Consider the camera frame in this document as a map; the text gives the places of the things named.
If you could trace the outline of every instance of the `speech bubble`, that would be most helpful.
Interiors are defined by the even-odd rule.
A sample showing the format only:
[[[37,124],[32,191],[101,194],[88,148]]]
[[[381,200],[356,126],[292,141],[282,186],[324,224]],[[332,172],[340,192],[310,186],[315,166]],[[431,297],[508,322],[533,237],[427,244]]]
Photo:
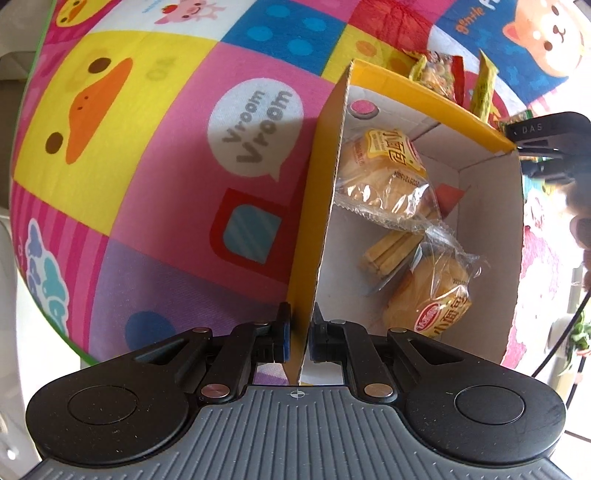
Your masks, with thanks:
[[[301,98],[292,87],[274,79],[250,79],[228,90],[213,108],[207,140],[228,172],[270,175],[278,181],[303,117]]]

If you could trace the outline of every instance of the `red square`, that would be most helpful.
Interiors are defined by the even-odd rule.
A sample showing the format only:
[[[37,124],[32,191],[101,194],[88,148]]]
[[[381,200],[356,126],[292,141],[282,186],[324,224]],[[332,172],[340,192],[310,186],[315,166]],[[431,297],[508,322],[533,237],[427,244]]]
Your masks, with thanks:
[[[424,50],[433,23],[394,0],[361,0],[349,24],[400,50]]]

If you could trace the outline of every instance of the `pink striped pattern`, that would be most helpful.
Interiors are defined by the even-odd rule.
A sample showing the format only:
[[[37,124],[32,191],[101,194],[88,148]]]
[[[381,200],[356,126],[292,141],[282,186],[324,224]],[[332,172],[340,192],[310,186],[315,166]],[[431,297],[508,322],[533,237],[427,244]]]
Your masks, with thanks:
[[[90,318],[96,284],[109,238],[55,210],[13,182],[11,227],[19,269],[27,270],[24,245],[35,218],[45,249],[56,258],[70,295],[67,329],[70,339],[88,351]]]

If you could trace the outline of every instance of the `blue dot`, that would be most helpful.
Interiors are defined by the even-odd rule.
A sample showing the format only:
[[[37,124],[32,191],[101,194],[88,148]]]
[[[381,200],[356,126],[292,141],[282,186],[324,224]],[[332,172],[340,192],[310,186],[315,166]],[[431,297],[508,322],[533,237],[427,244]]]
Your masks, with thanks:
[[[304,25],[312,32],[323,32],[326,30],[326,22],[321,18],[305,18]]]
[[[137,350],[176,335],[171,323],[156,312],[136,312],[125,324],[125,342],[130,350]]]
[[[287,44],[287,48],[290,52],[294,55],[300,55],[305,57],[306,55],[310,55],[314,51],[312,45],[307,40],[302,40],[300,38],[295,38],[294,40],[290,40]]]
[[[267,8],[267,15],[277,18],[289,17],[290,9],[285,5],[271,5]]]
[[[269,27],[251,27],[246,34],[256,41],[267,41],[273,38],[273,32]]]

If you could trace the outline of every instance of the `silver screw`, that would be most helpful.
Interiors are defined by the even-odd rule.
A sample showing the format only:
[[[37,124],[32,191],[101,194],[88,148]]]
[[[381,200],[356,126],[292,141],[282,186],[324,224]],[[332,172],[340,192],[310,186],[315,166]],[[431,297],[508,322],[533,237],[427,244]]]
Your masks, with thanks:
[[[384,383],[370,383],[363,389],[366,395],[373,398],[386,398],[394,393],[390,385]]]
[[[210,383],[201,389],[201,395],[207,398],[223,398],[230,394],[230,389],[221,383]]]

